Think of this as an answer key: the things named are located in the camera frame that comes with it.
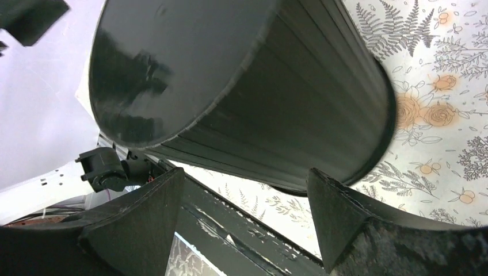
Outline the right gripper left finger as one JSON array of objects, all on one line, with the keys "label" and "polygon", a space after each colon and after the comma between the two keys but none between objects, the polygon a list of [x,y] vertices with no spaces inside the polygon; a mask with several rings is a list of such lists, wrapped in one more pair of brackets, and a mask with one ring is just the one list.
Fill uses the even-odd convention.
[{"label": "right gripper left finger", "polygon": [[177,167],[58,223],[1,228],[1,274],[164,275],[184,182]]}]

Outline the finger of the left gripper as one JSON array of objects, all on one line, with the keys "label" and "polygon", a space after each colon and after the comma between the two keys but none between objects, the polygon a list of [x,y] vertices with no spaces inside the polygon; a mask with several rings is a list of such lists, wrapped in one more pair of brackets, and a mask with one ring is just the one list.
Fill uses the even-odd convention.
[{"label": "finger of the left gripper", "polygon": [[64,0],[1,0],[1,29],[30,47],[69,9]]}]

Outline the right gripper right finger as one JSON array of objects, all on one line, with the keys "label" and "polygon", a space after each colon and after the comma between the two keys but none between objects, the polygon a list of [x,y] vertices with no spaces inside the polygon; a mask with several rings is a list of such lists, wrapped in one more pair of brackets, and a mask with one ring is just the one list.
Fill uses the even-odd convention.
[{"label": "right gripper right finger", "polygon": [[487,228],[404,212],[316,168],[307,194],[330,275],[486,275]]}]

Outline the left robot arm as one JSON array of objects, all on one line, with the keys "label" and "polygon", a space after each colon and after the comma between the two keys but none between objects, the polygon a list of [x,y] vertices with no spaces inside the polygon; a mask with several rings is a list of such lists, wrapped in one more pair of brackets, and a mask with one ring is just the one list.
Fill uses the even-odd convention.
[{"label": "left robot arm", "polygon": [[69,1],[31,47],[1,32],[1,224],[93,192],[79,154],[97,146],[88,72],[104,1]]}]

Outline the black round waste bin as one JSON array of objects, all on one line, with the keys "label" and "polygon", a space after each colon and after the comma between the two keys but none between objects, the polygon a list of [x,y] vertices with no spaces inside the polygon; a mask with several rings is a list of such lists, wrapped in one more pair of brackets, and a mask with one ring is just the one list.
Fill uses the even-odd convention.
[{"label": "black round waste bin", "polygon": [[386,153],[397,104],[341,1],[106,1],[89,68],[109,139],[304,195]]}]

